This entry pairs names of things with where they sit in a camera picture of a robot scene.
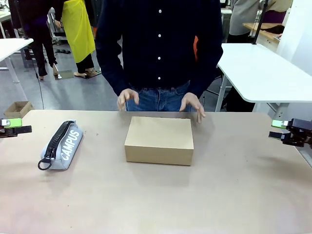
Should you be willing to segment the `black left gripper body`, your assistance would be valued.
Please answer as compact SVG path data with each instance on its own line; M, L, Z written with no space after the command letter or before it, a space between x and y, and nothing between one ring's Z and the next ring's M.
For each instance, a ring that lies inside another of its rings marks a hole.
M16 128L4 128L0 127L0 137L16 137L18 133L16 133Z

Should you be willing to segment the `person's right hand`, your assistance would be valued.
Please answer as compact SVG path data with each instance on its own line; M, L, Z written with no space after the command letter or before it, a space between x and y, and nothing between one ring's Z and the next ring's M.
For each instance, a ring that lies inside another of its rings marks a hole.
M133 99L136 105L139 105L139 94L132 89L124 89L117 98L117 107L120 111L126 110L126 102Z

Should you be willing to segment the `person's left hand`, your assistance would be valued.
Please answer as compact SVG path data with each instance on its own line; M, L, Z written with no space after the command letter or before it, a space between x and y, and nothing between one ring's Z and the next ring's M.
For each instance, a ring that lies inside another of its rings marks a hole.
M193 93L186 93L181 100L180 112L185 111L186 106L190 105L192 108L196 110L197 113L197 122L201 123L202 119L206 116L204 107L200 103L198 97Z

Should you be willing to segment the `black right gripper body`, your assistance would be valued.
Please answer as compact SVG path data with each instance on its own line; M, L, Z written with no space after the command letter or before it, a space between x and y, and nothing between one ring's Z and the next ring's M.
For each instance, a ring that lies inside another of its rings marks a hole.
M283 144L304 147L308 144L312 147L312 122L293 118L290 121L283 121L282 126L289 132L282 135Z

